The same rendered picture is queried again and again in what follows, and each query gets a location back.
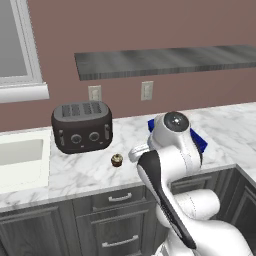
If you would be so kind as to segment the brown cupcake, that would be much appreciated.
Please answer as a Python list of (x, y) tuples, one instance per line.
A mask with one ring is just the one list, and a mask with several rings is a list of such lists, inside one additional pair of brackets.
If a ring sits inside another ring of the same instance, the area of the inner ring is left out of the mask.
[(123, 156), (121, 154), (114, 154), (111, 158), (111, 163), (114, 167), (120, 167), (123, 163)]

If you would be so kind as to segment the grey corner cupboard run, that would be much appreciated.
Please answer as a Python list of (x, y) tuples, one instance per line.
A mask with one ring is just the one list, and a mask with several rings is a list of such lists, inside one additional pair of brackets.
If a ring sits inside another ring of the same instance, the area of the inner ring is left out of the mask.
[(256, 184), (238, 169), (226, 170), (218, 219), (238, 228), (256, 256)]

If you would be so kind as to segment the grey cupboard door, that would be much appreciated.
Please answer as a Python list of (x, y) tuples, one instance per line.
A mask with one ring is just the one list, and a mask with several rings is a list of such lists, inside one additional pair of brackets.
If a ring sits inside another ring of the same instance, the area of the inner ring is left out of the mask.
[(0, 217), (1, 256), (70, 256), (58, 206)]

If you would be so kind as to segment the dark grey four-slot toaster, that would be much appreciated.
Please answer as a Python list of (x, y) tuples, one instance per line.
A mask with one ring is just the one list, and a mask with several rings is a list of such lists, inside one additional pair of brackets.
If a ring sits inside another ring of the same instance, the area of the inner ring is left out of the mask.
[(65, 154), (103, 150), (113, 139), (112, 112), (102, 101), (60, 105), (51, 115), (51, 124), (55, 144)]

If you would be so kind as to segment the deep grey drawer front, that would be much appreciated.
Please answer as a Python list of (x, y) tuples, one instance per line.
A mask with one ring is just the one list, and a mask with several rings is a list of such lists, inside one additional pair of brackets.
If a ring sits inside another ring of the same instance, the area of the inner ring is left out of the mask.
[[(156, 216), (154, 209), (125, 207), (76, 218), (82, 256), (151, 256), (154, 253)], [(124, 245), (102, 248), (139, 235)]]

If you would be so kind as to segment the blue tray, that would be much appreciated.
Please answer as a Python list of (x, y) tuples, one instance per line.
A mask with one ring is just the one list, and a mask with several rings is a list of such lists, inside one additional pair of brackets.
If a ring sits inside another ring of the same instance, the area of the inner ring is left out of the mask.
[[(154, 129), (154, 120), (150, 119), (148, 121), (148, 130), (152, 132)], [(201, 153), (203, 153), (208, 145), (208, 143), (200, 137), (193, 129), (190, 129), (190, 135), (192, 137), (192, 140), (196, 143), (196, 145), (199, 147), (199, 150)]]

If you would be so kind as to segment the grey wall shelf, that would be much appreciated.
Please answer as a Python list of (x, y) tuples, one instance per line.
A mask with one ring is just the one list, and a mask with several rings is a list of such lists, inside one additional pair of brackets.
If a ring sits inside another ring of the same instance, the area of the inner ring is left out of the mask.
[(81, 81), (256, 67), (256, 46), (75, 53)]

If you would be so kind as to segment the white sink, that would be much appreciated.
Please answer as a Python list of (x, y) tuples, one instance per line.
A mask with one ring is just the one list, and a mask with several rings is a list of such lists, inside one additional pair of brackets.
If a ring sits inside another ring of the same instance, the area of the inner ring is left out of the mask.
[(0, 193), (46, 187), (50, 148), (49, 129), (0, 135)]

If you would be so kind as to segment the white wall outlet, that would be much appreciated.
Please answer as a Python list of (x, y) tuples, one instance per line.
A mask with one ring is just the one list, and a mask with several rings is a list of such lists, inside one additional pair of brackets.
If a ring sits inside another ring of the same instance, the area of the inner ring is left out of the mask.
[(144, 81), (141, 85), (141, 100), (151, 100), (153, 95), (153, 81)]
[(101, 101), (102, 100), (101, 86), (100, 85), (89, 86), (88, 94), (89, 94), (90, 100)]

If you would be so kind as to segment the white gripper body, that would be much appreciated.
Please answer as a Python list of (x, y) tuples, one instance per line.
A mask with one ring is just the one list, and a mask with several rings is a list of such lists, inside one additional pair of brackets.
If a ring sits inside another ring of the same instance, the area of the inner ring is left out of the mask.
[(147, 144), (138, 145), (129, 151), (128, 153), (129, 160), (132, 163), (135, 163), (138, 161), (138, 159), (141, 157), (143, 153), (148, 151), (149, 151), (149, 146)]

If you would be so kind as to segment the white framed window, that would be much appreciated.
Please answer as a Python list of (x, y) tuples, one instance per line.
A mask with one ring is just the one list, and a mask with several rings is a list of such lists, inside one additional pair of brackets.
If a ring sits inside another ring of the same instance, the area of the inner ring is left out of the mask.
[(48, 100), (28, 0), (0, 0), (0, 103)]

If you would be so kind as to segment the shallow grey drawer front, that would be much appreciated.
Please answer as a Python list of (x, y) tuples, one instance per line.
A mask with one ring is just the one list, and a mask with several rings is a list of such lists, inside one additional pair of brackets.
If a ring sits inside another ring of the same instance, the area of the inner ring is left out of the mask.
[(96, 212), (139, 201), (145, 201), (145, 191), (142, 186), (93, 195), (92, 209)]

